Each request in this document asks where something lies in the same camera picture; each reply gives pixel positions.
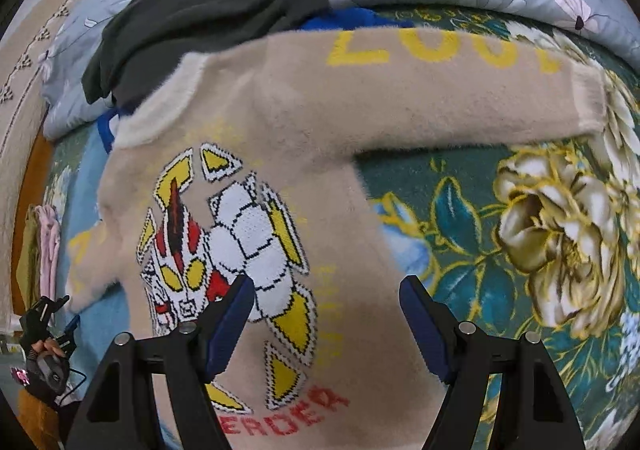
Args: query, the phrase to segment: large yellow-outlined flower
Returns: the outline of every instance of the large yellow-outlined flower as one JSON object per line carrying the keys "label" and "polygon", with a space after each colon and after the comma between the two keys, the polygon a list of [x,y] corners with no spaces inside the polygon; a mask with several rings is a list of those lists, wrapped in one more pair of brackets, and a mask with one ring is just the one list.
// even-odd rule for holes
{"label": "large yellow-outlined flower", "polygon": [[598,336],[622,308],[623,253],[607,188],[561,148],[524,148],[498,166],[496,197],[507,205],[498,242],[527,275],[545,326],[571,320],[577,338]]}

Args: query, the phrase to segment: green floral bed sheet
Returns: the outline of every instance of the green floral bed sheet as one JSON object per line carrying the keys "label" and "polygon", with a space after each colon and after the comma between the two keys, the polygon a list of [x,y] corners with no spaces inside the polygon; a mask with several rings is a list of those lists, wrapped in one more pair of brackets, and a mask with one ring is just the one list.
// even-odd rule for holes
{"label": "green floral bed sheet", "polygon": [[[402,270],[460,321],[512,338],[539,332],[588,450],[613,448],[640,404],[640,78],[600,46],[544,24],[457,7],[379,13],[533,42],[603,71],[603,134],[375,153],[358,166]],[[486,448],[499,389],[494,376],[474,450]]]}

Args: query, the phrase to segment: bed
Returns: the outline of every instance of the bed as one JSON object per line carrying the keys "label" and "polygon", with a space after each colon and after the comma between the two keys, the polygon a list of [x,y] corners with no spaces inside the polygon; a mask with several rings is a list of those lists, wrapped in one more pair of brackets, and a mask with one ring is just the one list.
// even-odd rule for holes
{"label": "bed", "polygon": [[[96,192],[108,159],[95,125],[76,128],[108,108],[107,101],[88,106],[79,92],[79,79],[101,30],[128,1],[80,0],[43,67],[44,96],[50,105],[45,134],[62,137],[46,195],[62,216],[56,284],[60,296],[71,253],[82,250],[85,231],[99,218]],[[417,274],[458,319],[472,320],[489,334],[518,337],[526,330],[539,332],[564,379],[587,448],[614,448],[635,419],[640,398],[637,19],[620,0],[330,2],[334,8],[375,6],[380,16],[410,20],[416,26],[531,42],[602,69],[609,110],[601,138],[376,153],[361,156],[357,164],[372,210],[402,270]],[[527,208],[522,198],[504,191],[511,184],[522,189],[520,197],[527,196]],[[544,185],[564,196],[562,200],[550,200],[540,190]],[[446,213],[443,217],[435,212],[443,203],[449,220]],[[570,231],[569,219],[550,226],[544,219],[549,213],[590,227],[579,237]],[[512,221],[514,229],[500,228],[500,218]],[[545,239],[543,244],[533,230]],[[550,239],[555,239],[553,256],[543,249]],[[587,244],[591,248],[576,248]],[[535,263],[527,258],[531,252]],[[579,278],[584,274],[595,275],[597,285]],[[564,310],[567,294],[586,292],[585,286],[597,300]],[[61,314],[56,324],[69,319]],[[111,339],[126,330],[128,322],[124,293],[112,287],[82,312],[73,365],[91,376]],[[490,436],[499,384],[498,379],[490,382],[474,444],[477,450],[486,447]]]}

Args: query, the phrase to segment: pink garment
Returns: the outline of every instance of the pink garment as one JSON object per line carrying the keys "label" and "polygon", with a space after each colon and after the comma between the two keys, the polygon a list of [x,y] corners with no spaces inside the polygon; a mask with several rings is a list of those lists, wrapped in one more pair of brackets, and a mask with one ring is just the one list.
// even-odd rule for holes
{"label": "pink garment", "polygon": [[40,295],[56,297],[56,270],[60,249],[60,223],[50,205],[36,206],[40,221]]}

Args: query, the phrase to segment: silver screw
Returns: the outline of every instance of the silver screw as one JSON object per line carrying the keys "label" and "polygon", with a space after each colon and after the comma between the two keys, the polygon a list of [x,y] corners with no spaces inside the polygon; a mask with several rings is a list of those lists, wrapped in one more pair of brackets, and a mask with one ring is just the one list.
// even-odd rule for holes
{"label": "silver screw", "polygon": [[472,335],[476,332],[476,325],[472,322],[460,322],[460,324],[458,324],[458,329],[460,329],[460,332],[465,335]]}
{"label": "silver screw", "polygon": [[534,331],[527,331],[524,337],[527,339],[527,342],[529,342],[530,344],[537,344],[540,341],[540,334]]}
{"label": "silver screw", "polygon": [[196,322],[180,322],[180,325],[178,325],[178,331],[180,331],[183,335],[191,334],[195,330]]}
{"label": "silver screw", "polygon": [[129,343],[129,340],[131,340],[131,335],[129,333],[120,333],[113,339],[113,343],[122,346]]}

